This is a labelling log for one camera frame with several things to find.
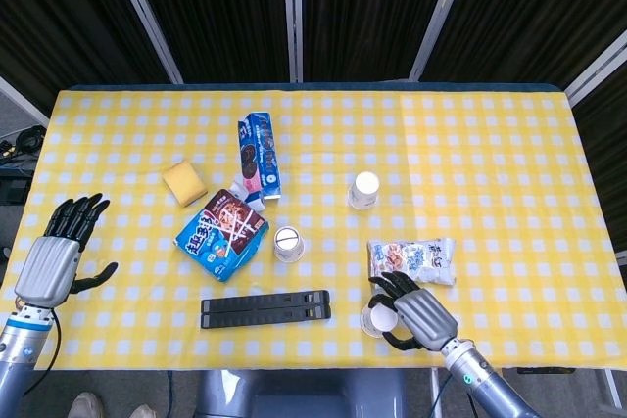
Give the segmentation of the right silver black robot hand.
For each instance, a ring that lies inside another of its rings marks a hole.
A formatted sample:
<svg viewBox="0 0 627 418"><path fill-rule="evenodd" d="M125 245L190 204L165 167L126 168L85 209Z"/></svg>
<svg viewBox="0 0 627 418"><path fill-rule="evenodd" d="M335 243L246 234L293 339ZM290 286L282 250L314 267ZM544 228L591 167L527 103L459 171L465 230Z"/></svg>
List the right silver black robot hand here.
<svg viewBox="0 0 627 418"><path fill-rule="evenodd" d="M411 338L401 340L390 332L382 332L382 338L393 348L441 351L458 335L458 323L453 316L406 273L383 272L380 276L370 276L368 281L384 291L375 294L368 307L381 304L394 311L412 334Z"/></svg>

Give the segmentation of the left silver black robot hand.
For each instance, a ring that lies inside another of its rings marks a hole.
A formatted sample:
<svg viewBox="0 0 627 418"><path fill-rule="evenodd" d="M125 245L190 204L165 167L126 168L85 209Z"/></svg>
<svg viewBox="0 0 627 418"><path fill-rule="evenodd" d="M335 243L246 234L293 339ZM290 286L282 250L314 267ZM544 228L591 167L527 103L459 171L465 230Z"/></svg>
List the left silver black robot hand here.
<svg viewBox="0 0 627 418"><path fill-rule="evenodd" d="M96 222L109 204L96 193L67 199L54 210L43 235L33 242L15 286L24 304L53 309L68 296L99 287L114 275L119 266L116 262L91 277L76 277Z"/></svg>

